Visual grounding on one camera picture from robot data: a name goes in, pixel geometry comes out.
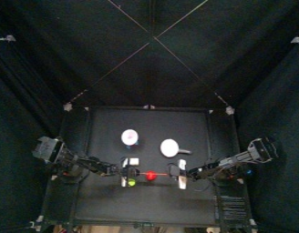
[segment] metal rod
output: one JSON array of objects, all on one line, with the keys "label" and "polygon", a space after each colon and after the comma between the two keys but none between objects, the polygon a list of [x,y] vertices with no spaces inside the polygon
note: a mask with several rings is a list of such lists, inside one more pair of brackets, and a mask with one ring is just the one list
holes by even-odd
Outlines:
[{"label": "metal rod", "polygon": [[106,0],[114,7],[116,9],[133,21],[133,23],[148,33],[145,28],[138,24],[138,22],[128,15],[128,13],[121,9],[120,6],[116,5],[116,3],[112,0]]},{"label": "metal rod", "polygon": [[157,176],[167,176],[167,173],[154,173]]},{"label": "metal rod", "polygon": [[188,67],[188,65],[183,62],[183,60],[172,53],[172,51],[167,48],[167,46],[163,44],[163,42],[154,37],[154,40],[160,43],[160,45],[165,48],[165,50],[171,53],[171,55],[175,57],[175,59],[183,64],[183,66],[187,68],[187,70],[191,72],[191,74],[195,76],[195,78],[203,83],[203,85],[205,86],[205,88],[208,88],[208,90],[215,94],[215,96],[221,100],[221,102],[229,106],[227,104],[227,102],[224,101],[224,99],[219,96],[219,94],[212,90],[212,88],[209,87],[209,85],[204,82],[204,80],[197,76],[197,74],[193,72],[193,70]]},{"label": "metal rod", "polygon": [[84,89],[68,102],[68,104],[70,104],[72,102],[76,101],[77,98],[80,98],[100,82],[101,80],[108,76],[110,75],[116,69],[149,45],[149,43],[144,44],[116,66],[114,68],[112,68],[106,73],[105,75],[102,75],[100,77],[100,79],[90,85],[89,88]]},{"label": "metal rod", "polygon": [[157,36],[160,38],[209,0],[203,1]]}]

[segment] wire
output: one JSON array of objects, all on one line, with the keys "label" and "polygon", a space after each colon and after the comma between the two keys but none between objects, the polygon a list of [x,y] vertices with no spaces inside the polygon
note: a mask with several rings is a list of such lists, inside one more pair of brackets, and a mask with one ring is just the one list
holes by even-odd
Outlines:
[{"label": "wire", "polygon": [[201,84],[204,85],[205,88],[208,88],[208,90],[215,94],[215,96],[221,100],[221,102],[224,103],[225,106],[229,106],[228,103],[224,101],[224,99],[220,97],[220,95],[213,91],[213,89],[211,88],[211,86],[205,83],[205,81],[203,80],[203,78],[199,77],[199,75],[193,72],[193,70],[188,67],[188,65],[183,62],[183,60],[180,59],[180,57],[177,57],[172,51],[167,48],[167,46],[163,44],[163,42],[157,39],[157,37],[153,37],[153,39],[160,43],[160,45],[165,48],[165,50],[171,53],[171,55],[175,57],[175,59],[183,64],[183,66],[185,67],[185,69],[191,72],[191,74],[193,75],[193,77],[197,79],[197,81],[201,82]]},{"label": "wire", "polygon": [[208,180],[208,185],[207,185],[203,189],[195,189],[195,188],[193,188],[193,190],[195,190],[196,192],[204,192],[204,191],[207,191],[207,190],[209,189],[209,187],[211,187],[211,181]]},{"label": "wire", "polygon": [[208,0],[203,1],[157,36],[160,38],[205,3]]},{"label": "wire", "polygon": [[116,69],[149,45],[149,43],[145,43],[106,73],[105,75],[102,75],[96,82],[90,85],[90,87],[88,87],[86,89],[84,89],[70,100],[66,104],[72,104],[77,98],[80,98],[89,90],[92,90],[92,88],[104,80],[104,78],[106,76],[109,76]]},{"label": "wire", "polygon": [[130,21],[133,21],[133,23],[142,29],[144,32],[148,33],[148,31],[145,30],[145,28],[140,25],[140,23],[128,15],[128,13],[121,9],[120,5],[116,5],[116,3],[110,0],[106,0],[114,7],[116,9],[130,19]]}]

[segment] black ceiling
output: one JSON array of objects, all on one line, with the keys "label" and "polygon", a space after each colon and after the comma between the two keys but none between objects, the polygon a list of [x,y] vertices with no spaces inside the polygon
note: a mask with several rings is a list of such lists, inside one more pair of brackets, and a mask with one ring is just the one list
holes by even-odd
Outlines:
[{"label": "black ceiling", "polygon": [[62,103],[237,106],[292,48],[299,1],[0,1]]}]

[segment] black curtain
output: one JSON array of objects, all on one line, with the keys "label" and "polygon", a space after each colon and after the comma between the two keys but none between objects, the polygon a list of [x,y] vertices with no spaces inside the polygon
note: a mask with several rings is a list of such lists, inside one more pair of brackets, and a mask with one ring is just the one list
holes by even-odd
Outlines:
[{"label": "black curtain", "polygon": [[299,45],[239,106],[237,123],[243,149],[270,136],[279,152],[249,182],[255,220],[265,232],[299,232]]},{"label": "black curtain", "polygon": [[[6,35],[1,29],[0,37]],[[62,103],[19,43],[0,41],[0,229],[26,225],[39,214],[46,180],[31,150],[37,138],[58,134],[61,116]]]}]

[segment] black panel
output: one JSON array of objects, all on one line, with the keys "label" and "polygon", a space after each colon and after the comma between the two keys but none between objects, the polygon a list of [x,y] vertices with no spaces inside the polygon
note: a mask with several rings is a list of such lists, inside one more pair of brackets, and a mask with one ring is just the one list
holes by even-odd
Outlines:
[{"label": "black panel", "polygon": [[[121,157],[137,157],[141,172],[167,172],[167,164],[179,158],[187,167],[201,165],[208,157],[207,123],[203,113],[164,112],[145,110],[90,110],[92,128],[88,154],[101,161],[117,163]],[[140,145],[126,149],[121,133],[132,128],[140,135]],[[173,138],[180,147],[193,151],[192,156],[165,158],[159,151],[164,139]],[[177,182],[157,177],[148,183],[137,178],[136,187],[120,186],[118,177],[97,177],[90,174],[81,183],[76,218],[90,221],[141,221],[184,226],[213,224],[213,203],[207,180],[188,183],[187,190]]]}]

